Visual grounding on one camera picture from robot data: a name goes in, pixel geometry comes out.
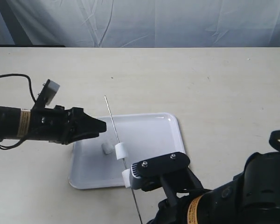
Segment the white tray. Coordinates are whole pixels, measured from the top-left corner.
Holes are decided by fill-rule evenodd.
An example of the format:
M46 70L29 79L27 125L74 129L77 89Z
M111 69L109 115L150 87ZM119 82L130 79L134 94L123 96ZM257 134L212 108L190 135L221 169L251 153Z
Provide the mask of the white tray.
M107 132L98 138L74 143L69 181L77 189L124 186L123 162L115 152L105 154L102 143L117 144L110 117L98 118L107 123ZM134 162L185 149L177 119L169 113L113 116L120 142L126 143L130 167Z

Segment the white backdrop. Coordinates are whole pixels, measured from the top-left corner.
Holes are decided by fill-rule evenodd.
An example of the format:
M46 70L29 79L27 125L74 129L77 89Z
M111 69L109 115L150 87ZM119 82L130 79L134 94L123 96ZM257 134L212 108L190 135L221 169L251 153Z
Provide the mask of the white backdrop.
M280 46L280 0L8 0L33 44Z

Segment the thin metal skewer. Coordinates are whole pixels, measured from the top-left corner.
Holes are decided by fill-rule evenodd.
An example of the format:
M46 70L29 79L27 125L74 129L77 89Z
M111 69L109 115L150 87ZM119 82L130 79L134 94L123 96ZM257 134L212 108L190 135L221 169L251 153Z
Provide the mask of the thin metal skewer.
M118 134L117 134L117 131L116 131L116 127L115 127L115 124L114 124L113 116L112 116L112 113L111 113L106 95L105 95L105 101L106 101L106 104L107 104L107 107L108 107L108 111L109 111L109 114L110 114L110 118L111 118L111 122L112 122L112 125L113 125L113 128L114 128L114 132L115 132L115 135L116 135L117 142L120 143L119 137L118 137ZM125 166L125 169L127 169L126 160L123 158L122 161L123 161L123 164ZM132 191L132 195L133 195L134 202L135 202L135 205L136 205L136 209L137 209L137 212L138 212L140 223L143 224L141 214L140 214L140 210L139 210L139 206L138 206L138 203L137 203L137 200L136 200L136 196L135 196L134 190L132 188L131 188L131 191Z

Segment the table surface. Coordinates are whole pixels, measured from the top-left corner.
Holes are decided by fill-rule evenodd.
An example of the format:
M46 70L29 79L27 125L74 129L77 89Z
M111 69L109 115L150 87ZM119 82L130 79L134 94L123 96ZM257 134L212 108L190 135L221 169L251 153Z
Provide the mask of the table surface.
M174 114L192 170L210 189L232 180L253 152L273 151L268 138L280 129L280 48L0 48L6 73L30 75L35 94L48 78L59 83L51 107L105 116L106 94L113 114ZM31 108L27 81L0 79L0 105ZM0 223L139 223L129 190L69 185L71 151L33 141L0 150ZM136 197L147 222L165 196Z

